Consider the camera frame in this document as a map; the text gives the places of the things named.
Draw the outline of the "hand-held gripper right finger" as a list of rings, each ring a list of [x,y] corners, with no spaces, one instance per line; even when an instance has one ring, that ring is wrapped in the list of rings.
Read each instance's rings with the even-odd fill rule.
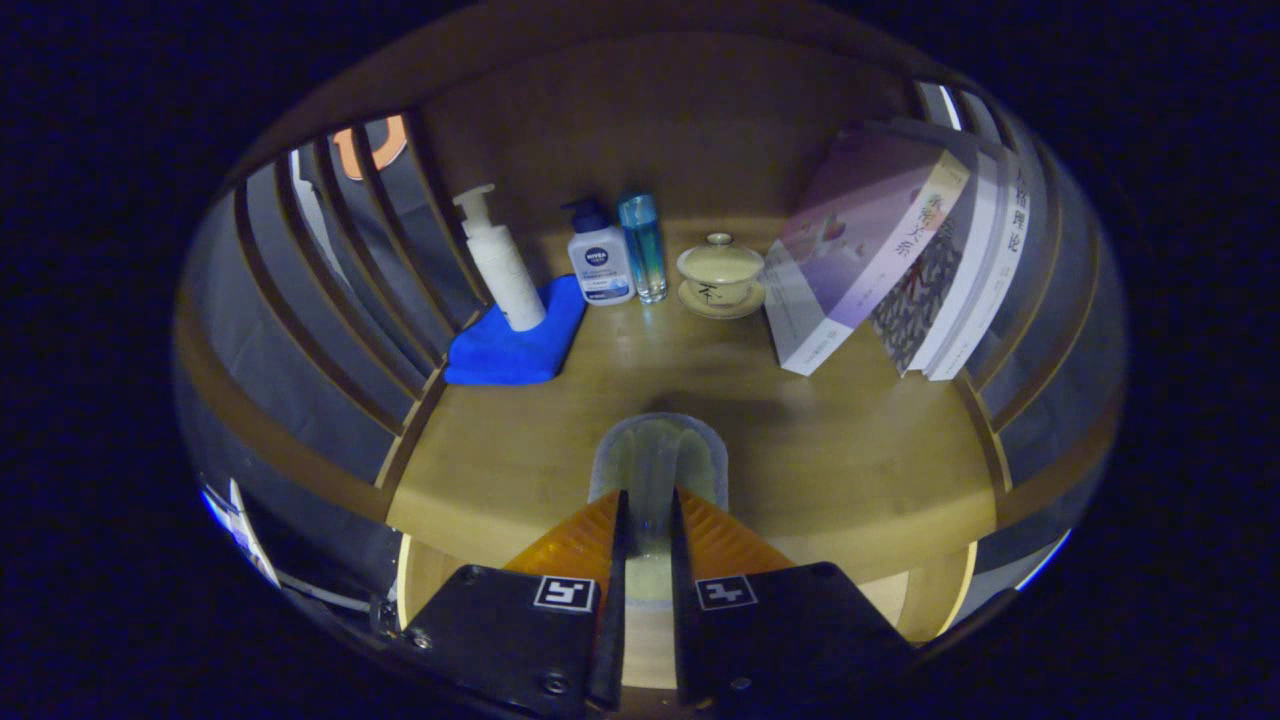
[[[914,664],[913,644],[836,564],[795,564],[682,488],[669,529],[682,703],[836,706]]]

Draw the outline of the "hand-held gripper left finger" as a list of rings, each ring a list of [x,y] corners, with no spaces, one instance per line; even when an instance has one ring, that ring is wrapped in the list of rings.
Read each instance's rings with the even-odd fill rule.
[[[467,564],[396,644],[413,671],[498,716],[618,710],[628,493],[564,519],[504,568]]]

